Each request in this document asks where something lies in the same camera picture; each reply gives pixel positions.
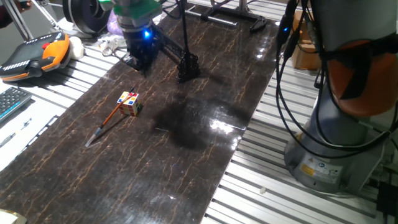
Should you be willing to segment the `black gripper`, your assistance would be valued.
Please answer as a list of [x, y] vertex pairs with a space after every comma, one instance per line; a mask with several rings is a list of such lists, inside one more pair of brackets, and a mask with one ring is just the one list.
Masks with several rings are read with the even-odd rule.
[[123, 30], [123, 36], [127, 46], [123, 61], [134, 70], [141, 71], [144, 77], [148, 77], [152, 73], [152, 66], [157, 55], [154, 25], [131, 26]]

